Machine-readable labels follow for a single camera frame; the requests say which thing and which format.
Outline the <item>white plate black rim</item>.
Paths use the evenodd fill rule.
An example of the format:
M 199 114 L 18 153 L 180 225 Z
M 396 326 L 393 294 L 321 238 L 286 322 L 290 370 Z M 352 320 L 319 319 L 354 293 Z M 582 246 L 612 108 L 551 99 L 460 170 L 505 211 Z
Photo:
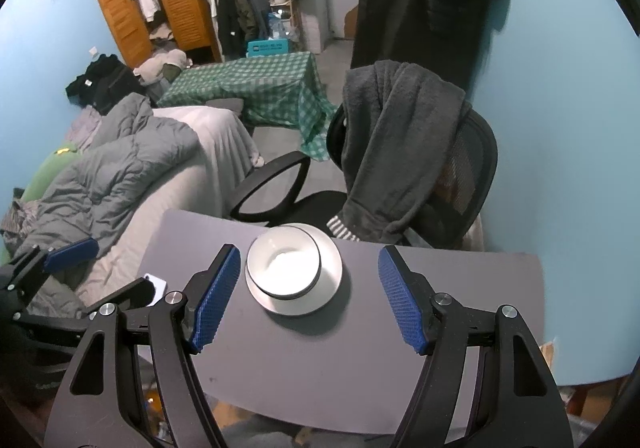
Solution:
M 245 281 L 254 300 L 281 316 L 304 316 L 329 303 L 340 289 L 343 261 L 319 228 L 285 224 L 253 240 L 245 260 Z

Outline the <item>white card with sticker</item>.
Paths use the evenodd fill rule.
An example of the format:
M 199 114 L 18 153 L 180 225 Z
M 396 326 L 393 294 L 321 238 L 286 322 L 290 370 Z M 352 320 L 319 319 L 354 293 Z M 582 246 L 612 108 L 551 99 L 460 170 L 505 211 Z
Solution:
M 154 288 L 153 298 L 148 304 L 148 307 L 152 307 L 165 296 L 167 290 L 167 281 L 151 274 L 145 274 L 143 278 L 145 280 L 148 280 L 149 283 L 152 283 Z

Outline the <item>green pillow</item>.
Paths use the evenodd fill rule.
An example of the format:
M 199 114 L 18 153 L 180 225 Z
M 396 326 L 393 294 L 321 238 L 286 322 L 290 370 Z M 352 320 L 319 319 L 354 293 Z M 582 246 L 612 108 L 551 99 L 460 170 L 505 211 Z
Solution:
M 40 167 L 24 189 L 23 194 L 21 194 L 20 199 L 23 201 L 40 199 L 55 178 L 80 157 L 80 150 L 72 143 L 63 144 L 55 151 L 52 151 L 40 164 Z

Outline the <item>grey duvet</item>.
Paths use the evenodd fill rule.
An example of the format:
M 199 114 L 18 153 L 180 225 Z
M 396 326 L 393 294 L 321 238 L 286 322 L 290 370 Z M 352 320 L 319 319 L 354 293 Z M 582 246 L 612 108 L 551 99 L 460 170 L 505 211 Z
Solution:
M 103 117 L 88 149 L 55 176 L 41 198 L 15 214 L 21 224 L 11 247 L 15 255 L 85 239 L 98 244 L 94 260 L 47 275 L 27 312 L 77 318 L 136 280 L 126 257 L 113 250 L 152 187 L 200 149 L 189 124 L 155 115 L 142 95 L 123 98 Z

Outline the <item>black mesh office chair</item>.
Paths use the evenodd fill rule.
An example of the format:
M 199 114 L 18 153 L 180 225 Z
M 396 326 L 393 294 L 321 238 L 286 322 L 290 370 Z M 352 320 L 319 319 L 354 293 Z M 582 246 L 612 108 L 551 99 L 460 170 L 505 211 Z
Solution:
M 343 153 L 354 132 L 338 109 L 326 145 L 345 175 L 345 191 L 300 194 L 311 159 L 292 151 L 250 173 L 231 202 L 233 220 L 269 227 L 303 223 L 334 238 L 406 243 L 408 236 L 435 249 L 482 251 L 480 210 L 494 180 L 498 146 L 494 132 L 469 105 L 453 135 L 402 138 L 374 133 L 362 164 L 347 165 Z

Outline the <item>black clothes pile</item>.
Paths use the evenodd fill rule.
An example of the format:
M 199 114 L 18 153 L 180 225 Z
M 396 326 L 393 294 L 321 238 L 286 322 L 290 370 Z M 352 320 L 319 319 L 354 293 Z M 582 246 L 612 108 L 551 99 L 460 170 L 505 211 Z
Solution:
M 82 75 L 66 86 L 65 92 L 72 103 L 90 106 L 105 116 L 125 96 L 144 94 L 145 90 L 134 71 L 116 55 L 101 54 Z

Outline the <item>dark grey fleece garment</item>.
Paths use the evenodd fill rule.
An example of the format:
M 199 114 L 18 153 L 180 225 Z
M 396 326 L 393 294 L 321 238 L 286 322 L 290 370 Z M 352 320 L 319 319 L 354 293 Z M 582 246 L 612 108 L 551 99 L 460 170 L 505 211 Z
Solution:
M 378 60 L 347 72 L 347 198 L 328 220 L 334 237 L 399 240 L 434 189 L 464 102 L 462 89 L 417 64 Z

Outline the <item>green checkered tablecloth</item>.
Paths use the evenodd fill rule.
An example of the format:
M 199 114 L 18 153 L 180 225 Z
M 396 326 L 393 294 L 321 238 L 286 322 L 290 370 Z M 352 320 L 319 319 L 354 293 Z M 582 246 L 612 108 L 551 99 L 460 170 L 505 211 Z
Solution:
M 251 127 L 285 127 L 300 135 L 299 149 L 327 161 L 326 133 L 336 107 L 326 97 L 311 52 L 246 57 L 183 70 L 160 97 L 160 108 L 241 98 Z

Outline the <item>teal plastic crate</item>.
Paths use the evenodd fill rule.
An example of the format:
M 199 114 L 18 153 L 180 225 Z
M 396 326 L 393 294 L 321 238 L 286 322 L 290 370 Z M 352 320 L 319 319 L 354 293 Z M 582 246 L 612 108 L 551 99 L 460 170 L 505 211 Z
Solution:
M 288 39 L 254 40 L 247 44 L 247 57 L 273 56 L 288 54 L 290 41 Z

